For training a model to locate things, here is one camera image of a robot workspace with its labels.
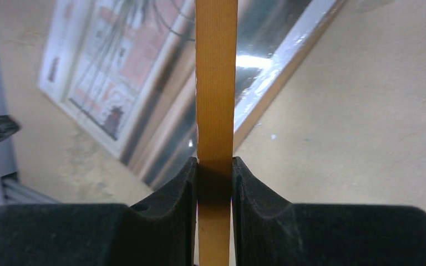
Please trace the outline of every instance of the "concrete floor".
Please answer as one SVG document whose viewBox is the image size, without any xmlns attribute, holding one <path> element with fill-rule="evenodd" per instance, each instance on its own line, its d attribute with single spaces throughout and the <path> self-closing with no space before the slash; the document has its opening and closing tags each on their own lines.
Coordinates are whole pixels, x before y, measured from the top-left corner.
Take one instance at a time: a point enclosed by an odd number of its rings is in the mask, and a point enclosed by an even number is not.
<svg viewBox="0 0 426 266">
<path fill-rule="evenodd" d="M 136 202 L 149 189 L 36 88 L 51 2 L 0 0 L 22 181 L 64 202 Z M 236 154 L 292 202 L 426 210 L 426 1 L 349 0 Z"/>
</svg>

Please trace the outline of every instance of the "beige floor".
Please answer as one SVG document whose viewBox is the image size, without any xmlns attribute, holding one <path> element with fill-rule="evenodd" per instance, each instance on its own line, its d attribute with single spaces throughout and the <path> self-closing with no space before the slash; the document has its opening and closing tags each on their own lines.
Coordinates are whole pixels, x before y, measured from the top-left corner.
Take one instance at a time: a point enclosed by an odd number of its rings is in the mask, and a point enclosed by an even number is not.
<svg viewBox="0 0 426 266">
<path fill-rule="evenodd" d="M 36 88 L 51 2 L 0 0 L 22 181 L 64 202 L 135 202 L 149 189 Z M 426 210 L 426 1 L 349 0 L 237 155 L 293 202 Z"/>
</svg>

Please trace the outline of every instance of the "floor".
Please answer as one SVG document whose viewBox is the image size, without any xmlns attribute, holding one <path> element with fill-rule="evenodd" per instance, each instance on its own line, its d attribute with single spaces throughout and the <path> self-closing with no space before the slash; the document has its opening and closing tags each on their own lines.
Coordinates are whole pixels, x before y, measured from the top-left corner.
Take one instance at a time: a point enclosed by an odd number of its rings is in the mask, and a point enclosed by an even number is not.
<svg viewBox="0 0 426 266">
<path fill-rule="evenodd" d="M 150 190 L 36 88 L 51 2 L 0 0 L 22 182 L 63 202 L 136 202 Z M 236 154 L 292 202 L 426 210 L 426 1 L 349 0 Z"/>
</svg>

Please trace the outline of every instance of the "wooden stick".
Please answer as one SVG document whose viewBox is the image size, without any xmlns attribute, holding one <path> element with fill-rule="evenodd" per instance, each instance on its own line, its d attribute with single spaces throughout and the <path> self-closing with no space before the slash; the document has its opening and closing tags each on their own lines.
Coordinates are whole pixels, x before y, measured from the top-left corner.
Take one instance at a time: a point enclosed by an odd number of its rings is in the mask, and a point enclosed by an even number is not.
<svg viewBox="0 0 426 266">
<path fill-rule="evenodd" d="M 237 0 L 196 1 L 200 265 L 229 264 Z"/>
</svg>

